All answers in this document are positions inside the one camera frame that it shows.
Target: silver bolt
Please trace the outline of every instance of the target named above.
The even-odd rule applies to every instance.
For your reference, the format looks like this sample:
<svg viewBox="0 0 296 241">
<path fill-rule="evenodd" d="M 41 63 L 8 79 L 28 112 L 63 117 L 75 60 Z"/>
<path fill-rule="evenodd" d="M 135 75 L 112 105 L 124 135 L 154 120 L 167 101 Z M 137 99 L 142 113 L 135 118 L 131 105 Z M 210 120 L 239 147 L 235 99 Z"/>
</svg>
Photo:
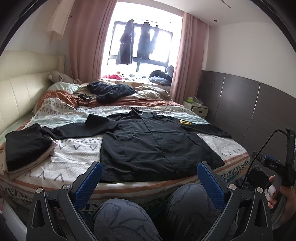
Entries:
<svg viewBox="0 0 296 241">
<path fill-rule="evenodd" d="M 70 184 L 65 184 L 65 185 L 63 185 L 63 189 L 64 190 L 68 190 L 69 188 L 71 187 L 71 185 Z"/>
<path fill-rule="evenodd" d="M 235 190 L 237 187 L 236 187 L 234 184 L 230 184 L 230 185 L 229 185 L 229 188 L 230 188 L 231 190 Z"/>
<path fill-rule="evenodd" d="M 37 188 L 37 189 L 36 189 L 36 192 L 37 192 L 37 193 L 41 193 L 42 191 L 43 191 L 43 188 Z"/>
<path fill-rule="evenodd" d="M 257 188 L 257 192 L 263 193 L 263 189 L 262 188 Z"/>
</svg>

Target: ceiling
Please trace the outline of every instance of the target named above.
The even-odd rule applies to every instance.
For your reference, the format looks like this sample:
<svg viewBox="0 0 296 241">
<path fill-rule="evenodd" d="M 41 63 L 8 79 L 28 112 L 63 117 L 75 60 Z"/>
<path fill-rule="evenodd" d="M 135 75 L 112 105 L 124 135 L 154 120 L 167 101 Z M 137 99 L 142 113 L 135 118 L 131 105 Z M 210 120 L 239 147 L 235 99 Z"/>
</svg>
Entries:
<svg viewBox="0 0 296 241">
<path fill-rule="evenodd" d="M 273 21 L 250 0 L 156 0 L 198 17 L 210 26 Z"/>
</svg>

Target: person's leg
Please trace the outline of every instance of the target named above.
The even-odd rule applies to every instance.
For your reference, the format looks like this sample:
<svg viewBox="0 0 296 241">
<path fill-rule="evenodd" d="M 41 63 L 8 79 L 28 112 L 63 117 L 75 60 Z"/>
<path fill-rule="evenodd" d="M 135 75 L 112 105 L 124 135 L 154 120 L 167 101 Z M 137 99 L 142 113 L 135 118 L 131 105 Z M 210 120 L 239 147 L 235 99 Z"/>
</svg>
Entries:
<svg viewBox="0 0 296 241">
<path fill-rule="evenodd" d="M 218 218 L 220 210 L 212 204 L 202 185 L 191 183 L 178 188 L 167 206 L 167 221 L 173 241 L 199 241 Z M 231 240 L 234 222 L 225 240 Z"/>
<path fill-rule="evenodd" d="M 98 241 L 162 241 L 143 208 L 123 199 L 104 202 L 94 216 Z"/>
</svg>

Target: plush toy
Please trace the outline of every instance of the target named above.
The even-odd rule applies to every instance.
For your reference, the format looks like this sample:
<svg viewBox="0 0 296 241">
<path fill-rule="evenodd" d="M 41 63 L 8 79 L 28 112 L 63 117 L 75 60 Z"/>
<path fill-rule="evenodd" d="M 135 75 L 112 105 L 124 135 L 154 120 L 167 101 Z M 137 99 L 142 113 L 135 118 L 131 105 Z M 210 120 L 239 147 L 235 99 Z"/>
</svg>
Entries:
<svg viewBox="0 0 296 241">
<path fill-rule="evenodd" d="M 51 71 L 47 78 L 51 80 L 53 83 L 61 81 L 69 84 L 82 84 L 82 81 L 80 81 L 79 79 L 73 80 L 70 76 L 62 74 L 58 71 Z"/>
</svg>

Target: cream leather headboard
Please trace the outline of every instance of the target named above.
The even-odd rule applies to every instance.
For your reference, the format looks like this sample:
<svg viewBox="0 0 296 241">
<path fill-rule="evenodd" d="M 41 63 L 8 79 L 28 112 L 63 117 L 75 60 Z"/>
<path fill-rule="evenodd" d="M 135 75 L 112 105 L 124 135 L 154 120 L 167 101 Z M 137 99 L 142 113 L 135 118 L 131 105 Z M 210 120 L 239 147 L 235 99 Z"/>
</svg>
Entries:
<svg viewBox="0 0 296 241">
<path fill-rule="evenodd" d="M 64 56 L 4 51 L 0 57 L 0 133 L 30 112 L 52 84 L 48 73 L 64 72 Z"/>
</svg>

